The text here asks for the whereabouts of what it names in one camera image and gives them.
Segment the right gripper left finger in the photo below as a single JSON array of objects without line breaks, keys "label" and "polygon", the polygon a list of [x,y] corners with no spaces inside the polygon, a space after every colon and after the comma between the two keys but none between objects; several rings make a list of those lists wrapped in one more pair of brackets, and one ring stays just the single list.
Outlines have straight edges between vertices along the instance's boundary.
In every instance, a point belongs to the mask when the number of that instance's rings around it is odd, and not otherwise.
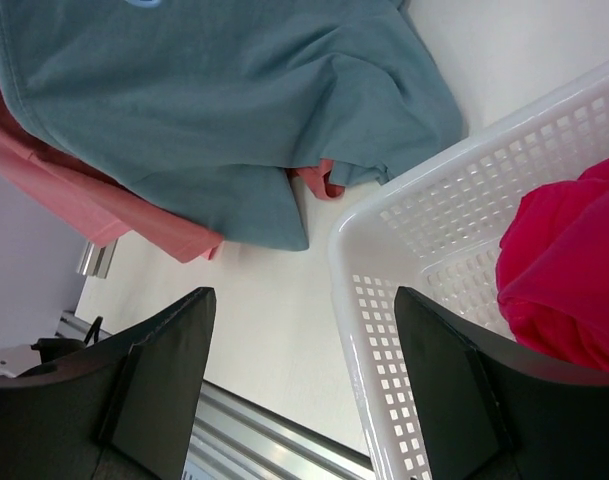
[{"label": "right gripper left finger", "polygon": [[201,287],[101,338],[41,339],[39,363],[0,376],[0,479],[177,479],[216,315]]}]

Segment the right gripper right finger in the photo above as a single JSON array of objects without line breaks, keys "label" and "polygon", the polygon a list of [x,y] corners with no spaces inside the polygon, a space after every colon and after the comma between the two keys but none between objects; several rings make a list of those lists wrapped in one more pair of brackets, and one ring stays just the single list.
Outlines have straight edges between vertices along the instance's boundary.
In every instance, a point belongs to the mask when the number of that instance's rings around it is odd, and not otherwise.
[{"label": "right gripper right finger", "polygon": [[435,479],[609,479],[609,373],[540,354],[398,289]]}]

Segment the magenta t shirt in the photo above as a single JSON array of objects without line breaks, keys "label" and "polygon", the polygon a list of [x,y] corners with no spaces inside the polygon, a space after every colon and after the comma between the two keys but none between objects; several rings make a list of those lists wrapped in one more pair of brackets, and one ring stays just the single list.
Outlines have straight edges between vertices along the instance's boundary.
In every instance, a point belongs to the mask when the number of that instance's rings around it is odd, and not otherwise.
[{"label": "magenta t shirt", "polygon": [[496,283],[520,344],[609,372],[609,159],[522,198]]}]

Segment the blue grey t shirt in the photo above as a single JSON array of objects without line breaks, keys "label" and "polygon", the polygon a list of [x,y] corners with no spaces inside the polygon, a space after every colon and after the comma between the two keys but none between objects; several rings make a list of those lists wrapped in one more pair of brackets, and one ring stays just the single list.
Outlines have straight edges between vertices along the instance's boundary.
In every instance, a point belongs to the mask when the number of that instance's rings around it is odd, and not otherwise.
[{"label": "blue grey t shirt", "polygon": [[308,248],[287,173],[386,183],[458,142],[400,1],[0,1],[31,135],[227,240]]}]

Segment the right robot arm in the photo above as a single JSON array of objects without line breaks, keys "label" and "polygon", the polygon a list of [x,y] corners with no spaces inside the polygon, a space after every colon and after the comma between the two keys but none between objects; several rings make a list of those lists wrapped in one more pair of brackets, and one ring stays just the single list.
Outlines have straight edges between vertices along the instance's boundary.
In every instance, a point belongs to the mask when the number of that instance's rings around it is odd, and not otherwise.
[{"label": "right robot arm", "polygon": [[[394,301],[425,479],[609,479],[609,373],[530,351],[421,293]],[[0,479],[177,479],[215,320],[197,289],[108,338],[0,349]]]}]

